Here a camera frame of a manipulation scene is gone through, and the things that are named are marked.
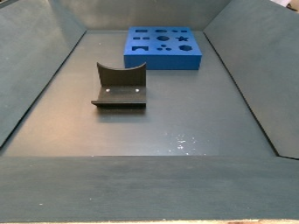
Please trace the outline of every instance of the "circular hole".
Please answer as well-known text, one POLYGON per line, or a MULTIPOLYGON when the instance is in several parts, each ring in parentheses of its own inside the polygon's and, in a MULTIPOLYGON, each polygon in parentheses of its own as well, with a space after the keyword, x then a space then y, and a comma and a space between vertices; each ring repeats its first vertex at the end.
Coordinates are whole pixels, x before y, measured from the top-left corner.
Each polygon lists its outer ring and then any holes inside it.
POLYGON ((165 40, 168 40, 169 38, 165 37, 165 36, 158 36, 157 39, 161 40, 161 41, 165 41, 165 40))

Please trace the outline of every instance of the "shape sorter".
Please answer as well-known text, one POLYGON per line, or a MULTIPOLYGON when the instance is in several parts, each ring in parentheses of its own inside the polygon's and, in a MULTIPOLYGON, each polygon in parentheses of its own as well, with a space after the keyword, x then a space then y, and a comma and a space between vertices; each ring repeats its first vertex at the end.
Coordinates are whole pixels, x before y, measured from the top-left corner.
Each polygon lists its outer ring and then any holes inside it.
POLYGON ((148 70, 197 70, 201 50, 188 27, 132 26, 124 59, 125 68, 145 63, 148 70))

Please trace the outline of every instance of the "bin floor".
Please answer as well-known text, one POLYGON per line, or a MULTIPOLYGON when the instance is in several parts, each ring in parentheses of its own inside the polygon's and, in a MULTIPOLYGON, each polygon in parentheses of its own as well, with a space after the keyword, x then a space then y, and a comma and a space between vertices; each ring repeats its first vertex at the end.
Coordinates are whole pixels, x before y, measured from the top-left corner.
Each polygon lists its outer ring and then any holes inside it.
POLYGON ((2 156, 273 157, 200 31, 198 71, 146 71, 145 109, 97 109, 96 63, 124 67, 125 31, 89 31, 2 150, 2 156))

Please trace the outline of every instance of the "rectangular hole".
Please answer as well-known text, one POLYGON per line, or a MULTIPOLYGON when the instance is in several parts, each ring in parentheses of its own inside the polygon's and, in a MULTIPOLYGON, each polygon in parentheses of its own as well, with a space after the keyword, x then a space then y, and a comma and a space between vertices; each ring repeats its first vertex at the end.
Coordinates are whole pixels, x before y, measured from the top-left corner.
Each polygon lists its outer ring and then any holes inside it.
POLYGON ((134 30, 134 32, 146 32, 146 30, 134 30))

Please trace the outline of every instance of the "hexagonal hole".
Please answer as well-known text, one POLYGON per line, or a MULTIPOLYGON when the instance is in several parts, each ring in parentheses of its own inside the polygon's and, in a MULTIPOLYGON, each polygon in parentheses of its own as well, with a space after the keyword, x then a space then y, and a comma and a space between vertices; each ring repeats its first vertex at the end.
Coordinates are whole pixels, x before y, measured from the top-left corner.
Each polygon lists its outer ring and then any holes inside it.
POLYGON ((192 50, 192 47, 190 47, 189 45, 180 45, 178 47, 180 47, 180 49, 181 49, 182 51, 185 51, 185 52, 188 52, 188 51, 192 50))

